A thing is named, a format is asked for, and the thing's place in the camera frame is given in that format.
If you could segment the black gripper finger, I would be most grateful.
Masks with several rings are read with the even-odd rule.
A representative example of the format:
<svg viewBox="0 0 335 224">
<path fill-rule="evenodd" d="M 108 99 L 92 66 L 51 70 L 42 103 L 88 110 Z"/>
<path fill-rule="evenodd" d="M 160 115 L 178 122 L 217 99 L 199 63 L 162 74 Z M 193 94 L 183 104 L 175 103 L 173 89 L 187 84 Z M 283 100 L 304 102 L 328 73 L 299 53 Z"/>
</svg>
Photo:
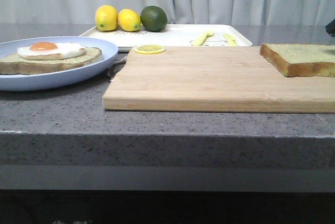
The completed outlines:
<svg viewBox="0 0 335 224">
<path fill-rule="evenodd" d="M 325 30 L 328 35 L 335 36 L 335 19 L 325 26 Z"/>
</svg>

